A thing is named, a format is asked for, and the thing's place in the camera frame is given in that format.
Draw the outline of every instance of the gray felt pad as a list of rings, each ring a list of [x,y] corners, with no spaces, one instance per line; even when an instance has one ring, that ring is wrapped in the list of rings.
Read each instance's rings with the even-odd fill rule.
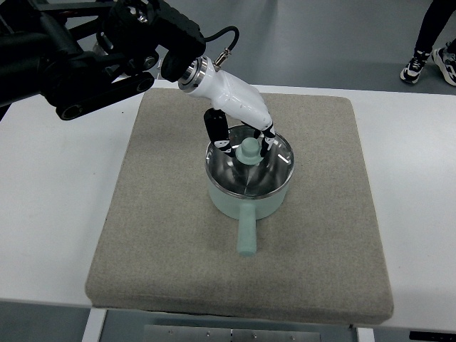
[[[236,253],[237,221],[207,193],[206,100],[142,100],[86,284],[94,306],[377,324],[393,300],[358,130],[346,98],[263,94],[295,170],[284,203]]]

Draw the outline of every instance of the black cable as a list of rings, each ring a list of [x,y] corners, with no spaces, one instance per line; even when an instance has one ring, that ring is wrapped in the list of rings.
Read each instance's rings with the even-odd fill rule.
[[[237,43],[237,41],[239,39],[239,29],[236,26],[225,27],[224,29],[218,31],[216,34],[214,34],[214,35],[212,35],[210,37],[204,38],[204,41],[206,41],[206,42],[214,41],[215,39],[220,38],[221,36],[223,36],[226,32],[230,32],[230,31],[234,32],[233,42],[228,46],[228,50],[231,51],[234,48],[234,46],[236,45],[236,43]]]

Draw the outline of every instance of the mint green saucepan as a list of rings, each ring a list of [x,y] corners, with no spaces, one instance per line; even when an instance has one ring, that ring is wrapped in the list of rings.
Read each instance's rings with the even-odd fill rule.
[[[293,150],[280,134],[265,158],[260,158],[260,144],[253,135],[248,126],[231,127],[229,141],[236,157],[210,143],[205,163],[212,201],[225,215],[239,220],[237,251],[243,257],[257,252],[257,220],[281,206],[294,169]]]

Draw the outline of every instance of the sneaker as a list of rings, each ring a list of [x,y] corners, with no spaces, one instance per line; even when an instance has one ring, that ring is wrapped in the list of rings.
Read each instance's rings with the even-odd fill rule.
[[[447,43],[446,47],[438,48],[432,52],[432,60],[442,71],[445,81],[452,86],[456,86],[456,55],[448,52]]]
[[[408,64],[400,73],[400,79],[407,83],[417,83],[429,55],[429,53],[416,51],[413,58],[410,59],[410,62],[408,62]]]

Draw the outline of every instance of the saucepan handle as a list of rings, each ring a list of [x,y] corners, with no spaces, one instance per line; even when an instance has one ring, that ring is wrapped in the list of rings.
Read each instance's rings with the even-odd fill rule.
[[[239,208],[239,231],[237,252],[243,257],[252,257],[257,252],[257,219],[253,203],[241,203]]]

